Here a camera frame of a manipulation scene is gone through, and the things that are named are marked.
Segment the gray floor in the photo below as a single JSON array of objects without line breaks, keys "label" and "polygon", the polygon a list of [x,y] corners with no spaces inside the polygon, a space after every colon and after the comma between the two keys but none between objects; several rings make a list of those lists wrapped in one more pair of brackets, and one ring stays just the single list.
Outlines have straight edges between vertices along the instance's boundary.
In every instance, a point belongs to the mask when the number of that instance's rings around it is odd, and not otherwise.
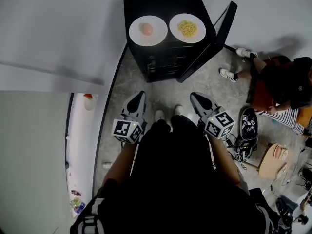
[{"label": "gray floor", "polygon": [[[202,92],[211,95],[237,120],[238,112],[246,105],[245,101],[249,89],[249,81],[239,80],[237,83],[232,83],[221,77],[218,73],[218,69],[219,67],[225,67],[234,71],[239,71],[248,66],[250,66],[248,62],[243,63],[240,57],[224,49],[183,83],[179,83],[176,80],[146,83],[130,51],[127,50],[114,84],[103,126],[97,158],[95,192],[100,188],[103,178],[107,173],[107,169],[104,169],[102,164],[105,162],[114,162],[120,152],[120,143],[111,136],[111,128],[114,118],[121,118],[119,113],[125,99],[140,90],[146,92],[146,119],[149,124],[154,122],[154,113],[157,109],[164,110],[166,117],[170,119],[173,108],[177,104],[183,105],[185,116],[197,123],[198,116],[192,108],[189,95],[191,92]],[[289,150],[295,152],[294,164],[287,173],[288,179],[295,167],[295,162],[297,161],[300,150],[304,146],[304,137],[298,136],[291,129],[265,116],[259,116],[258,122],[258,150],[253,152],[249,162],[255,165],[259,164],[268,142],[283,144]],[[304,152],[300,156],[296,171],[307,159],[307,156],[307,152]],[[196,157],[192,156],[191,153],[190,162],[196,162]],[[260,187],[262,191],[264,191],[263,194],[269,205],[272,205],[276,199],[270,192],[272,180],[260,178],[258,172],[254,168],[248,167],[248,169],[244,171],[239,164],[237,165],[242,171],[249,189]],[[276,195],[281,193],[286,194],[287,191],[290,193],[291,191],[292,194],[299,197],[304,192],[301,188],[294,185],[295,179],[292,179],[292,182],[287,186],[281,186],[281,183],[282,179],[279,179],[273,184],[273,190]]]}]

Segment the shoe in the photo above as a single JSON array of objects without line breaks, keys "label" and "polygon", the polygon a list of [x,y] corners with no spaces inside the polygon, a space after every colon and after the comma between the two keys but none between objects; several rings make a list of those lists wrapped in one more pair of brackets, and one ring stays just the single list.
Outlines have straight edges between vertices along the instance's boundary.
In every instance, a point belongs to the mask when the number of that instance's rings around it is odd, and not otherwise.
[{"label": "shoe", "polygon": [[223,76],[224,78],[229,79],[231,82],[234,82],[234,83],[237,82],[237,80],[233,79],[234,73],[232,73],[232,72],[230,72],[230,71],[228,71],[228,70],[226,70],[224,68],[220,68],[219,69],[219,73],[220,73],[221,76]]},{"label": "shoe", "polygon": [[244,48],[237,48],[236,49],[236,53],[240,56],[240,57],[245,57],[245,58],[250,58],[250,54],[254,54],[256,57],[258,57],[258,54],[256,52],[251,52],[248,51]]},{"label": "shoe", "polygon": [[156,112],[155,112],[155,122],[157,122],[157,121],[159,121],[160,119],[162,119],[162,120],[166,120],[166,118],[165,118],[165,114],[164,114],[164,111],[162,111],[162,110],[157,110]]},{"label": "shoe", "polygon": [[174,116],[176,115],[184,115],[184,108],[179,104],[175,106]]}]

